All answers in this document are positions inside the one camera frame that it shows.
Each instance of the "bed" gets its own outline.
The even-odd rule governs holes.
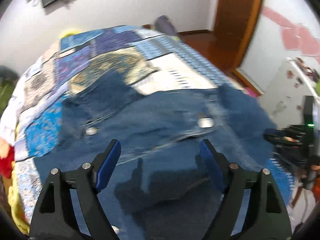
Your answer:
[[[99,200],[119,238],[200,239],[221,201],[199,158],[202,139],[243,168],[270,169],[289,202],[292,175],[262,138],[273,127],[255,98],[177,37],[125,25],[55,42],[18,81],[0,137],[14,145],[28,222],[51,169],[76,169],[116,138],[122,153]]]

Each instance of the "pink wall decal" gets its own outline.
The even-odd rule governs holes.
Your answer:
[[[299,50],[303,56],[314,57],[320,64],[320,40],[312,36],[306,26],[292,23],[266,6],[262,8],[262,15],[280,25],[286,50]]]

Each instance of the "blue gripper pad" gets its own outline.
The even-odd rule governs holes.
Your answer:
[[[93,185],[95,185],[97,192],[100,192],[108,185],[120,154],[120,142],[112,139],[105,152],[98,154],[92,161]]]
[[[208,139],[200,142],[200,156],[207,167],[211,181],[217,190],[224,193],[228,188],[228,160],[214,149]]]

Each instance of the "white snap button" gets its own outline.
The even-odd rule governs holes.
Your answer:
[[[201,128],[210,128],[214,124],[212,118],[201,118],[198,120],[198,126]]]
[[[112,228],[113,228],[113,230],[114,230],[114,232],[115,232],[116,234],[118,234],[118,233],[120,232],[120,229],[117,228],[116,226],[112,226]]]
[[[87,130],[85,130],[85,133],[86,133],[87,135],[94,135],[94,134],[96,134],[97,132],[98,132],[98,129],[95,128],[95,127],[90,127],[90,128],[88,128]]]

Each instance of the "cable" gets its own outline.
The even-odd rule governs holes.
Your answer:
[[[304,200],[306,202],[306,206],[304,208],[300,223],[302,223],[304,221],[305,216],[306,216],[307,211],[308,211],[308,196],[307,196],[307,190],[306,189],[304,189]]]

